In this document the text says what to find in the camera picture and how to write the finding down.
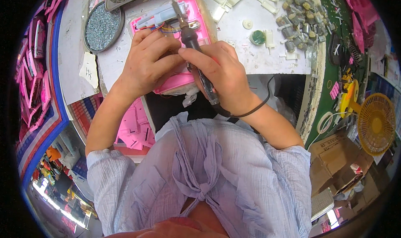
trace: woman's left hand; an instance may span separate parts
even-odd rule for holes
[[[179,40],[165,37],[159,31],[136,32],[123,73],[116,82],[122,95],[133,101],[162,85],[173,74],[173,68],[185,60],[178,54],[160,57],[167,51],[176,53],[180,47]]]

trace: green solder paste container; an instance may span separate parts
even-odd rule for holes
[[[256,30],[251,33],[249,39],[255,45],[262,45],[266,42],[266,35],[261,30]]]

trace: light blue blouse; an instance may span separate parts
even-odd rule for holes
[[[172,117],[146,158],[108,149],[88,155],[88,182],[104,235],[188,216],[206,201],[231,238],[308,237],[310,153],[276,150],[232,123]],[[180,214],[188,197],[193,203]]]

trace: yellow fan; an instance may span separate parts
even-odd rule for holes
[[[383,94],[370,95],[362,105],[356,103],[358,81],[349,85],[340,105],[344,118],[352,111],[358,113],[358,136],[362,148],[373,156],[382,155],[394,140],[395,112],[391,101]]]

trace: fan grille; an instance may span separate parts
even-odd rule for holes
[[[358,117],[358,135],[369,155],[382,155],[390,147],[395,135],[395,112],[385,95],[375,93],[363,102]]]

